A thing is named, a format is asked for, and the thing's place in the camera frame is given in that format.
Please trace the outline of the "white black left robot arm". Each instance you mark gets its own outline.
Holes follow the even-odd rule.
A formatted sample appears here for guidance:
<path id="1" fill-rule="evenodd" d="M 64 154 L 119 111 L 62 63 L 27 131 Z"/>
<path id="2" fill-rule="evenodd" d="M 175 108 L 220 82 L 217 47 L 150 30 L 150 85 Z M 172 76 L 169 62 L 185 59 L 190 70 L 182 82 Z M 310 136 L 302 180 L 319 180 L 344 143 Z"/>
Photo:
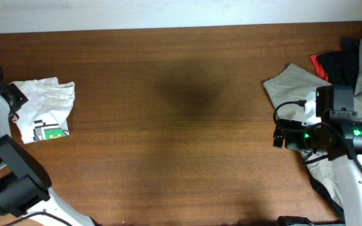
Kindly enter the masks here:
<path id="1" fill-rule="evenodd" d="M 28 98 L 14 84 L 3 82 L 0 66 L 0 215 L 12 215 L 17 225 L 32 220 L 41 225 L 97 225 L 72 208 L 52 188 L 45 168 L 12 137 L 9 120 Z"/>

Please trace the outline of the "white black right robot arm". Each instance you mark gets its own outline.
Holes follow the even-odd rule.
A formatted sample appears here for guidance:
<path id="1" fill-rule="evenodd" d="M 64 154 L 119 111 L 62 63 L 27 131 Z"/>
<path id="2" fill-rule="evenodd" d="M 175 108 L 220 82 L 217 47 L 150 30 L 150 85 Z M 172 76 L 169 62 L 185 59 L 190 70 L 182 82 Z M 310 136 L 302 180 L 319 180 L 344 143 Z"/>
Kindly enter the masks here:
<path id="1" fill-rule="evenodd" d="M 304 153 L 302 164 L 331 164 L 338 183 L 345 225 L 362 225 L 362 122 L 350 86 L 317 87 L 304 99 L 291 100 L 305 110 L 301 121 L 274 113 L 275 147 Z"/>

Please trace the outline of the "white t-shirt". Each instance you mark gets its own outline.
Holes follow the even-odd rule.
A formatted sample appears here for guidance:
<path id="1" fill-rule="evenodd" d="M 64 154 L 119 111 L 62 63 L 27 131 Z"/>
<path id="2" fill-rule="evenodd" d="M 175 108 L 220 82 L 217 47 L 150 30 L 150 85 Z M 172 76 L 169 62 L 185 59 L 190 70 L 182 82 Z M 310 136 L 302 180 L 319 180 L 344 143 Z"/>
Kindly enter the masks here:
<path id="1" fill-rule="evenodd" d="M 17 111 L 15 120 L 24 144 L 69 135 L 67 117 L 75 101 L 75 83 L 59 84 L 58 78 L 16 81 L 15 86 L 28 101 Z"/>

